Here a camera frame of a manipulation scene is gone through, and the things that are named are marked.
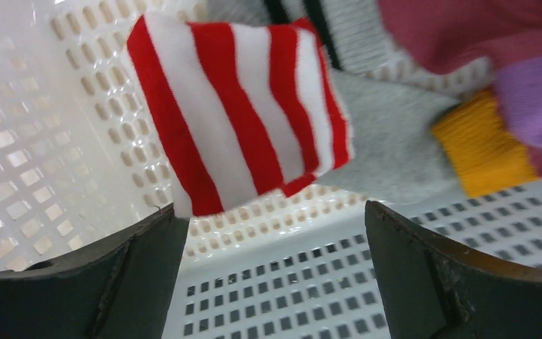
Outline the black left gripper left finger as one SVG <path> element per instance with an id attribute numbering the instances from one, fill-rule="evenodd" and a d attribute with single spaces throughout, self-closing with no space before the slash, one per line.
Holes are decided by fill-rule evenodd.
<path id="1" fill-rule="evenodd" d="M 22 271 L 0 272 L 0 338 L 161 338 L 189 221 L 167 206 Z"/>

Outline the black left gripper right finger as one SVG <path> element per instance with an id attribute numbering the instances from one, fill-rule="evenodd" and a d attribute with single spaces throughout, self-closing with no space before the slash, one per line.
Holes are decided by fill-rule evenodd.
<path id="1" fill-rule="evenodd" d="M 496 258 L 368 201 L 365 226 L 392 338 L 542 338 L 542 269 Z"/>

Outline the grey striped sock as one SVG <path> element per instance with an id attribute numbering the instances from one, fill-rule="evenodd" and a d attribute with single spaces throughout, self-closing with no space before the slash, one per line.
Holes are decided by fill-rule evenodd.
<path id="1" fill-rule="evenodd" d="M 309 19 L 332 64 L 354 128 L 355 157 L 318 183 L 392 203 L 415 203 L 459 180 L 430 129 L 492 79 L 487 59 L 438 75 L 386 32 L 375 1 L 209 1 L 208 18 L 245 25 Z"/>

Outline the white perforated plastic basket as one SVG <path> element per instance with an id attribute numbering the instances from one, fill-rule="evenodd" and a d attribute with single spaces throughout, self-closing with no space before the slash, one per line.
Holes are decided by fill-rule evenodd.
<path id="1" fill-rule="evenodd" d="M 199 1 L 0 1 L 0 270 L 170 202 L 122 53 L 139 13 Z M 190 224 L 164 338 L 388 338 L 364 197 L 313 186 Z"/>

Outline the maroon purple sock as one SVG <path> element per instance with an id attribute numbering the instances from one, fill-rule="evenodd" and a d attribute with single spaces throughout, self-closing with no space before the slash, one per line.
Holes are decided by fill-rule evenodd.
<path id="1" fill-rule="evenodd" d="M 432 127 L 463 190 L 542 177 L 542 1 L 380 1 L 384 26 L 427 71 L 487 58 L 492 83 Z"/>

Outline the red white striped sock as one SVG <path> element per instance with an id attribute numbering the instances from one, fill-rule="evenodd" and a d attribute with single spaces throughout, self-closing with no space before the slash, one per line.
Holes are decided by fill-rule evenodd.
<path id="1" fill-rule="evenodd" d="M 276 189 L 291 196 L 354 157 L 347 109 L 312 23 L 184 23 L 149 11 L 128 53 L 172 167 L 180 218 Z"/>

